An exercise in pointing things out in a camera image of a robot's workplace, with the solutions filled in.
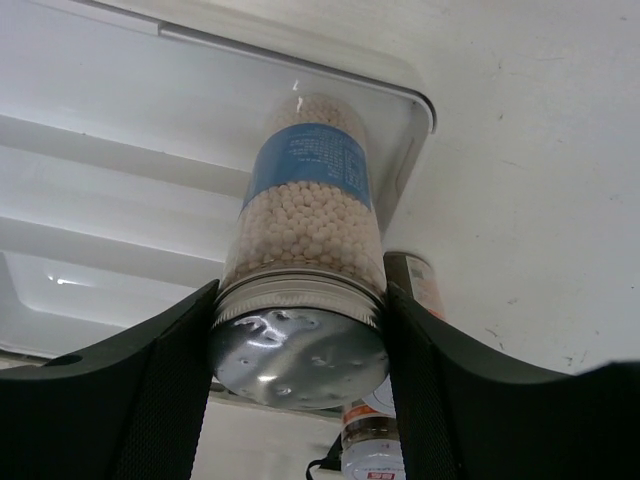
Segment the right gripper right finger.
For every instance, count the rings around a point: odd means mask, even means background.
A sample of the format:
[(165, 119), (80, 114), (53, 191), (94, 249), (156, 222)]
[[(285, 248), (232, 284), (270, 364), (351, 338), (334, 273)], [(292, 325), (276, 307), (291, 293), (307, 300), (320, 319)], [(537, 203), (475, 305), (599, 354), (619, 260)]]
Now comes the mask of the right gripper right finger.
[(635, 479), (639, 365), (567, 375), (517, 360), (391, 286), (384, 319), (410, 479)]

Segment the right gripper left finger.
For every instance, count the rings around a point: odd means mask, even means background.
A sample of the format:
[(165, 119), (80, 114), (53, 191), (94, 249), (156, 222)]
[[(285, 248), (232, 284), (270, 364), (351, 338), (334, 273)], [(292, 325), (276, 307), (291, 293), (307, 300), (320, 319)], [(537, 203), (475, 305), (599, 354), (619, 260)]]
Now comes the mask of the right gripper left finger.
[(2, 478), (190, 478), (218, 286), (42, 366), (2, 370)]

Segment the blue-label bead jar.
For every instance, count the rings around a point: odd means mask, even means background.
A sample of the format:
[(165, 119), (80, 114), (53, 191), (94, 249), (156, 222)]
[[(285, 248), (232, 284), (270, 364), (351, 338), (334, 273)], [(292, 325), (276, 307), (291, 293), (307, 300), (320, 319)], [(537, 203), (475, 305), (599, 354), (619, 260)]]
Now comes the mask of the blue-label bead jar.
[(215, 306), (214, 377), (272, 408), (334, 408), (385, 379), (386, 277), (364, 126), (323, 94), (267, 125)]

